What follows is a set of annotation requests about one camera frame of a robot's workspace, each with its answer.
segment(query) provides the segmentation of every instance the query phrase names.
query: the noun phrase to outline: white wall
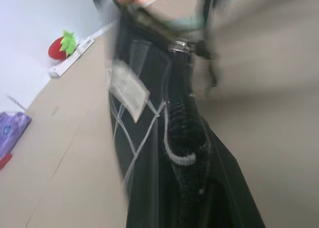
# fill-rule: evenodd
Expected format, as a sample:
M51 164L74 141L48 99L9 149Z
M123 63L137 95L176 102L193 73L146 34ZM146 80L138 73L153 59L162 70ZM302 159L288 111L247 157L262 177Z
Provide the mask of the white wall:
M77 38L103 27L92 0L0 0L0 112L28 107L50 80L49 46L63 29Z

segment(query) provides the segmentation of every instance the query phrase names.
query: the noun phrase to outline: purple package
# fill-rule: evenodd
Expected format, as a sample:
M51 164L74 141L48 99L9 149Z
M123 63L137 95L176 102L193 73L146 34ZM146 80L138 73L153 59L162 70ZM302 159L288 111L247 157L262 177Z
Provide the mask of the purple package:
M0 159L11 152L30 122L22 112L0 113Z

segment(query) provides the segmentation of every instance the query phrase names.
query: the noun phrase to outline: white tag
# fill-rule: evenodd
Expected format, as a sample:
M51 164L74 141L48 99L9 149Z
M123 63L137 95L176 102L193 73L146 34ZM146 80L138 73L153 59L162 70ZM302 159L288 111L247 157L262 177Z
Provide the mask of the white tag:
M138 122L150 92L123 61L112 62L110 90L125 105L135 123Z

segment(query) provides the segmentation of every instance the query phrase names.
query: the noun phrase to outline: green leaves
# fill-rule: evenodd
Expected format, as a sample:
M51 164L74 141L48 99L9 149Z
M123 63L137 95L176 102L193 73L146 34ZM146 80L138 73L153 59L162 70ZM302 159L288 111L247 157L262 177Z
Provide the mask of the green leaves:
M63 30L63 39L61 40L60 44L62 45L60 51L65 51L66 56L74 53L76 49L74 33Z

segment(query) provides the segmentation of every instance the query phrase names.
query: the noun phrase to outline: white power strip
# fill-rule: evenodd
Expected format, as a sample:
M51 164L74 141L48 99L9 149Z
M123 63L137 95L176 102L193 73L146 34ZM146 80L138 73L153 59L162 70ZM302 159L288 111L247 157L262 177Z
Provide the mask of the white power strip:
M63 62L50 68L50 76L56 78L61 77L93 43L94 39L92 37L87 37L85 39L80 40L73 54L71 54Z

